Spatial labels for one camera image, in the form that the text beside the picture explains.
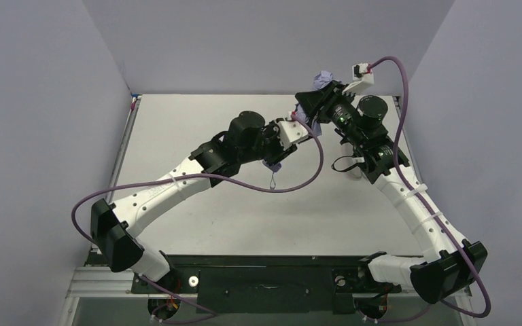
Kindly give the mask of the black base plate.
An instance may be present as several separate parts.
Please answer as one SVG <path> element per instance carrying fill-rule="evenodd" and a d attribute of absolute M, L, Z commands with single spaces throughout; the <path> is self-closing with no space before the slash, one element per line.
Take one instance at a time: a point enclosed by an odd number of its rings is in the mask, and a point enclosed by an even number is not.
<path fill-rule="evenodd" d="M 161 287 L 218 314 L 385 312 L 387 294 L 411 286 L 379 283 L 365 256 L 169 255 Z"/>

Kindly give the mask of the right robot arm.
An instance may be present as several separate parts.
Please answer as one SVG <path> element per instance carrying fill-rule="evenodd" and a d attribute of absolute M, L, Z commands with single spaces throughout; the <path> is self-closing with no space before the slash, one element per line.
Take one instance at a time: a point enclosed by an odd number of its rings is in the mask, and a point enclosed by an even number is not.
<path fill-rule="evenodd" d="M 365 178 L 391 202 L 421 248 L 421 259 L 376 254 L 366 260 L 378 283 L 412 287 L 436 304 L 475 280 L 488 256 L 485 246 L 470 242 L 435 207 L 405 154 L 383 124 L 389 105 L 379 96 L 355 100 L 332 82 L 323 90 L 299 92 L 298 104 L 310 122 L 331 123 L 353 153 Z"/>

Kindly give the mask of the lilac umbrella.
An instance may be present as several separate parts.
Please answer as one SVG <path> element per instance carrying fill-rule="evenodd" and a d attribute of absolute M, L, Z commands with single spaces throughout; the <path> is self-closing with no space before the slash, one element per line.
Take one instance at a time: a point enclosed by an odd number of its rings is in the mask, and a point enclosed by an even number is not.
<path fill-rule="evenodd" d="M 334 75 L 331 72 L 321 70 L 313 78 L 311 91 L 300 92 L 295 95 L 298 102 L 293 113 L 311 128 L 313 136 L 320 137 L 322 135 L 321 122 L 318 122 L 319 110 L 323 108 L 327 101 L 326 88 L 333 81 Z"/>

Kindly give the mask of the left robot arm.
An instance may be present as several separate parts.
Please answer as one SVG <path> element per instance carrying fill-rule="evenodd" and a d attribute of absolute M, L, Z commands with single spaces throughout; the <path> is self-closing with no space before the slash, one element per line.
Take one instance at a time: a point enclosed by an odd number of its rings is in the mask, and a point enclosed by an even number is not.
<path fill-rule="evenodd" d="M 253 111 L 243 111 L 227 131 L 197 147 L 160 185 L 143 186 L 125 198 L 91 207 L 91 236 L 112 272 L 127 269 L 159 281 L 170 271 L 167 259 L 141 244 L 137 237 L 153 221 L 189 197 L 215 187 L 222 177 L 233 177 L 242 165 L 264 161 L 274 166 L 296 151 L 309 136 L 291 117 L 266 123 Z"/>

